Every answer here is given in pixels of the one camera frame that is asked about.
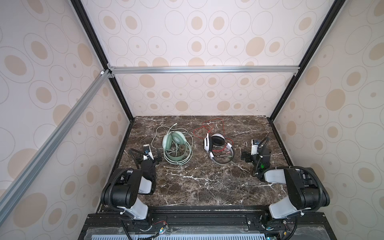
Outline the mint green headphones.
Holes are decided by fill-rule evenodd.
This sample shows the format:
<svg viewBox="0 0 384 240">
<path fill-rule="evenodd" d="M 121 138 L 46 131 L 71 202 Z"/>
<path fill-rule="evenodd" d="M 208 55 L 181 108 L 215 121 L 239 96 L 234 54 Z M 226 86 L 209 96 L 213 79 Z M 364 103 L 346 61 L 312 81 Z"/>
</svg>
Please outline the mint green headphones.
<svg viewBox="0 0 384 240">
<path fill-rule="evenodd" d="M 180 131 L 167 133 L 162 146 L 165 160 L 172 165 L 185 165 L 193 156 L 190 143 Z"/>
</svg>

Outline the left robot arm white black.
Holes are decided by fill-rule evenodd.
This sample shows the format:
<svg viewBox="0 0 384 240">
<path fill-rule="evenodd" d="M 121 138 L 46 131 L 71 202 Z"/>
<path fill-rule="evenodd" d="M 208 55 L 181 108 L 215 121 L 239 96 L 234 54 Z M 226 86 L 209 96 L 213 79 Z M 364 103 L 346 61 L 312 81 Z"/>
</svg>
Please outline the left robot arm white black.
<svg viewBox="0 0 384 240">
<path fill-rule="evenodd" d="M 156 166 L 162 161 L 158 154 L 139 159 L 139 169 L 116 169 L 101 193 L 101 204 L 132 220 L 142 221 L 148 216 L 149 207 L 138 195 L 152 195 L 156 190 Z"/>
</svg>

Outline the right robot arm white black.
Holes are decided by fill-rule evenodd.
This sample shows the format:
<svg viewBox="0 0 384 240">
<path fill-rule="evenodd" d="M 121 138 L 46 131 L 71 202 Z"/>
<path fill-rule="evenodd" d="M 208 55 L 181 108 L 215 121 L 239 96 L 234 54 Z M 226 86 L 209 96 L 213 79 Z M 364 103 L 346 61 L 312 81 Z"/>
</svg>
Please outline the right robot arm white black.
<svg viewBox="0 0 384 240">
<path fill-rule="evenodd" d="M 326 188 L 312 168 L 285 166 L 267 169 L 263 160 L 267 160 L 268 155 L 260 155 L 255 150 L 251 152 L 241 150 L 241 159 L 254 165 L 253 177 L 262 182 L 286 185 L 288 195 L 269 206 L 270 216 L 273 219 L 316 212 L 331 202 Z"/>
</svg>

